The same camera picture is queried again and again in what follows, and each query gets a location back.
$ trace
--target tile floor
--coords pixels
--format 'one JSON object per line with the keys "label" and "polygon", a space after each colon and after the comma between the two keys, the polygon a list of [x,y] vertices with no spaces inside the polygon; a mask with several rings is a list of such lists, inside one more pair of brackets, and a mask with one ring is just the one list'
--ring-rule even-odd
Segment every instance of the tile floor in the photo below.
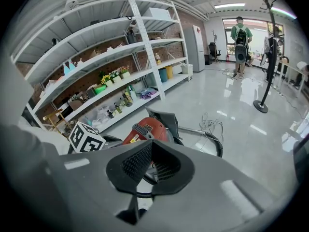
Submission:
{"label": "tile floor", "polygon": [[[295,90],[283,86],[281,96],[271,87],[267,114],[257,111],[253,101],[261,100],[267,83],[261,69],[246,67],[245,78],[233,81],[221,69],[234,69],[233,63],[216,63],[193,79],[182,81],[166,92],[166,100],[154,99],[147,105],[158,111],[175,113],[179,125],[199,130],[204,113],[224,126],[223,159],[258,181],[279,197],[296,187],[292,148],[309,132],[309,103]],[[105,132],[125,139],[132,125],[148,116],[144,107],[128,115]],[[221,135],[220,126],[214,134]],[[180,132],[185,146],[214,153],[212,142],[199,135]]]}

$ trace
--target potted plant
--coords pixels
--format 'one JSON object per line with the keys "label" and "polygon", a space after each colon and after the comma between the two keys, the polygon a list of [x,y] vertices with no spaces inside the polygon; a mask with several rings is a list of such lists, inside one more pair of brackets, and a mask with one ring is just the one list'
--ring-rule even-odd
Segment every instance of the potted plant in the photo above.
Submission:
{"label": "potted plant", "polygon": [[121,70],[121,77],[122,78],[126,78],[126,77],[130,76],[130,72],[129,72],[130,68],[129,68],[128,65],[121,67],[120,70]]}
{"label": "potted plant", "polygon": [[101,83],[102,84],[105,84],[107,87],[113,85],[112,81],[111,81],[111,77],[110,75],[105,75],[102,77],[102,80],[101,80]]}
{"label": "potted plant", "polygon": [[113,71],[112,73],[110,73],[110,75],[111,75],[111,80],[114,83],[118,83],[119,81],[121,81],[118,70]]}

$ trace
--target desk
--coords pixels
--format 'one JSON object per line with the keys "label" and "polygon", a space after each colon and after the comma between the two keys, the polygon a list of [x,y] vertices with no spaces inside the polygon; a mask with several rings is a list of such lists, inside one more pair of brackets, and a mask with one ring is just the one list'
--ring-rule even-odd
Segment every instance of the desk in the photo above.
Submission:
{"label": "desk", "polygon": [[297,92],[297,95],[296,97],[299,97],[299,94],[303,88],[303,85],[304,85],[304,82],[305,82],[305,77],[306,75],[298,68],[294,67],[294,66],[291,66],[287,63],[284,63],[280,60],[277,60],[278,63],[281,63],[282,64],[282,67],[281,67],[281,71],[280,71],[280,78],[279,78],[279,83],[278,83],[278,87],[279,87],[279,93],[281,93],[281,86],[282,86],[282,83],[283,83],[283,79],[282,79],[282,72],[284,70],[284,66],[287,66],[288,69],[287,69],[287,73],[285,74],[285,76],[288,76],[288,85],[290,84],[290,80],[291,80],[291,70],[294,70],[298,73],[300,73],[302,75],[302,78],[301,78],[301,82],[300,82],[300,87],[299,87],[299,90]]}

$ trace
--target white refrigerator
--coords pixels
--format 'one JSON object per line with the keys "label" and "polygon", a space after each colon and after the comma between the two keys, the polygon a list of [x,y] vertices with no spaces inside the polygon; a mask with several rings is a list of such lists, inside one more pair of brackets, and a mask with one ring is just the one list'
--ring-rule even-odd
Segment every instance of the white refrigerator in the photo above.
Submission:
{"label": "white refrigerator", "polygon": [[198,26],[192,26],[183,30],[187,46],[188,60],[193,65],[194,72],[205,69],[204,45],[202,32]]}

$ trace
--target white trash bin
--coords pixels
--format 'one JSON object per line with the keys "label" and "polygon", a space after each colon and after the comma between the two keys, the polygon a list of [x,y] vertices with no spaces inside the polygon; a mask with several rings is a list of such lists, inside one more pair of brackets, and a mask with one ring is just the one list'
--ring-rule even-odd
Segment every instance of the white trash bin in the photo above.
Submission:
{"label": "white trash bin", "polygon": [[193,65],[192,64],[188,64],[188,66],[182,65],[182,71],[183,74],[188,74],[188,81],[190,81],[193,76]]}

